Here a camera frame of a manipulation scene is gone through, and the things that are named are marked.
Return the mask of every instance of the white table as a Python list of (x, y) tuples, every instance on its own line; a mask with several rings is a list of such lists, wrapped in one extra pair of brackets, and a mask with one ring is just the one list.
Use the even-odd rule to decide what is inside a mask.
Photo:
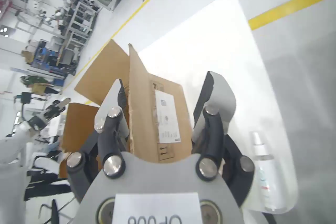
[[(183, 86), (190, 120), (208, 70), (232, 88), (237, 109), (229, 134), (253, 158), (251, 131), (263, 131), (279, 160), (293, 208), (298, 189), (280, 111), (251, 29), (238, 0), (216, 0), (139, 53), (148, 72)], [(256, 175), (245, 209), (264, 211)]]

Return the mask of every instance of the spray bottle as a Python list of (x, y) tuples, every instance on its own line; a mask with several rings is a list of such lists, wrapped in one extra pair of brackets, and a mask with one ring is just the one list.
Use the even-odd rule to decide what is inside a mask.
[(262, 141), (259, 132), (252, 132), (254, 164), (265, 209), (271, 213), (286, 211), (286, 190), (277, 161)]

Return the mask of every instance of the black pants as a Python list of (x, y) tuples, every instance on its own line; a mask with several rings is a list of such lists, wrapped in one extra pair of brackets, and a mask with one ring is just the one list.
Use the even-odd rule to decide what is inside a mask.
[(34, 187), (28, 187), (25, 190), (24, 201), (28, 201), (30, 198), (50, 196), (56, 194), (63, 194), (71, 192), (71, 188), (68, 185), (50, 185), (50, 184), (37, 184)]
[(68, 185), (60, 184), (53, 185), (51, 183), (56, 181), (63, 181), (66, 179), (59, 179), (56, 174), (45, 173), (34, 175), (32, 171), (28, 174), (33, 174), (30, 180), (30, 184), (25, 190), (24, 201), (34, 197), (50, 196), (56, 194), (63, 194), (71, 192), (71, 188)]
[(55, 89), (50, 88), (50, 87), (46, 87), (46, 89), (44, 90), (44, 93), (45, 94), (49, 94), (49, 93), (58, 94), (59, 92)]

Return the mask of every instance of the wall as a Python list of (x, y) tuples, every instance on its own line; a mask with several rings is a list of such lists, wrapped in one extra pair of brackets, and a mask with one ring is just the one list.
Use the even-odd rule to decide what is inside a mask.
[(0, 98), (0, 139), (12, 132), (18, 110), (19, 105), (15, 108), (13, 100)]

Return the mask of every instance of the metal bolt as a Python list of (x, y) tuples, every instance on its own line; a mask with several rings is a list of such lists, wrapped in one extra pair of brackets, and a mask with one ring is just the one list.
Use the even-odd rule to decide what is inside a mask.
[(96, 130), (96, 132), (97, 133), (102, 133), (102, 131), (103, 131), (103, 127), (104, 127), (104, 124), (105, 124), (105, 119), (103, 119), (103, 118), (101, 118), (101, 119), (99, 119), (96, 123), (95, 123), (95, 130)]
[(104, 162), (104, 166), (103, 166), (104, 173), (110, 177), (115, 175), (121, 169), (121, 164), (122, 164), (122, 160), (119, 156), (116, 156), (116, 155), (110, 156)]
[(242, 156), (239, 161), (244, 172), (252, 172), (254, 170), (253, 161), (249, 157)]
[(205, 111), (210, 115), (216, 115), (218, 113), (218, 108), (215, 106), (206, 106)]
[(111, 118), (114, 118), (114, 117), (117, 117), (119, 114), (120, 114), (120, 108), (118, 107), (113, 107), (109, 110), (108, 112), (108, 117), (111, 117)]
[(203, 158), (199, 163), (199, 170), (200, 173), (208, 178), (211, 179), (217, 175), (217, 166), (213, 160), (210, 158)]
[(66, 165), (70, 168), (76, 167), (82, 160), (82, 154), (79, 152), (72, 153), (66, 160)]
[(211, 201), (201, 201), (201, 214), (203, 224), (220, 224), (222, 222), (219, 208)]

